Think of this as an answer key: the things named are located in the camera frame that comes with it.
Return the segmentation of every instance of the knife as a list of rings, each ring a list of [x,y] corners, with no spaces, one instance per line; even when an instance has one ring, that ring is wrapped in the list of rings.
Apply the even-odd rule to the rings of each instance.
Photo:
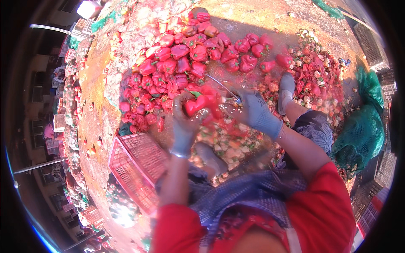
[[[239,107],[243,107],[242,100],[241,100],[241,98],[239,96],[235,95],[232,91],[230,91],[225,85],[220,83],[217,79],[213,78],[212,76],[210,76],[208,74],[204,74],[204,75],[206,75],[207,77],[211,78],[212,80],[217,82],[219,85],[221,85],[227,92],[229,92],[229,94],[231,94],[231,96],[235,100],[235,103],[237,103]]]

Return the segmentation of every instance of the gray work glove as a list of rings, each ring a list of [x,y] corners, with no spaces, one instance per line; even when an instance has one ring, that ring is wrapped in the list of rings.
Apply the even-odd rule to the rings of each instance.
[[[283,121],[270,112],[262,95],[252,89],[236,89],[230,86],[229,90],[241,98],[243,107],[224,104],[224,107],[221,107],[226,113],[236,121],[267,134],[274,141],[280,133]]]
[[[183,105],[187,100],[193,99],[194,95],[183,92],[173,99],[173,134],[174,142],[171,153],[187,156],[191,155],[191,147],[194,144],[200,125],[209,114],[207,108],[199,110],[192,117],[184,114]]]

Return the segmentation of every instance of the person in pink shirt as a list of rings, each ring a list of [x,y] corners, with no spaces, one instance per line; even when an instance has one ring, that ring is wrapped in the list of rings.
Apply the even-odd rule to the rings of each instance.
[[[295,83],[284,73],[275,117],[255,90],[235,89],[243,108],[230,104],[238,122],[268,135],[286,154],[272,170],[245,174],[213,188],[208,180],[227,169],[205,143],[195,144],[207,164],[203,170],[188,158],[207,110],[189,118],[184,92],[174,99],[171,165],[157,191],[160,207],[151,251],[170,252],[350,252],[356,232],[349,194],[328,157],[332,132],[326,115],[292,101]]]

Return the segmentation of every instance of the red shirt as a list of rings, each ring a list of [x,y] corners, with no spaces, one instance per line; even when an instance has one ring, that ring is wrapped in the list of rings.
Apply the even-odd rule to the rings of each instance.
[[[350,252],[356,225],[349,194],[332,162],[317,172],[306,191],[294,193],[286,201],[286,208],[303,253]],[[248,216],[233,229],[232,238],[240,238],[253,224],[264,224],[264,216]],[[261,227],[278,236],[289,250],[288,242],[283,240],[284,229],[280,231],[271,220],[264,225]],[[151,249],[155,253],[197,253],[205,232],[196,212],[183,205],[165,205],[158,210]],[[230,252],[234,241],[215,240],[210,252]]]

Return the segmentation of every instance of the foot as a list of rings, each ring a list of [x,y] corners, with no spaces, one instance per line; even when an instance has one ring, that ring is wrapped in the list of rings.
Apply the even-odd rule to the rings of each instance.
[[[206,163],[207,166],[215,170],[215,176],[218,176],[228,169],[228,164],[214,154],[212,148],[204,142],[197,142],[194,146],[197,154]]]
[[[277,111],[280,115],[286,115],[286,107],[287,104],[292,101],[294,89],[294,77],[289,72],[285,72],[280,80],[279,99],[277,103]]]

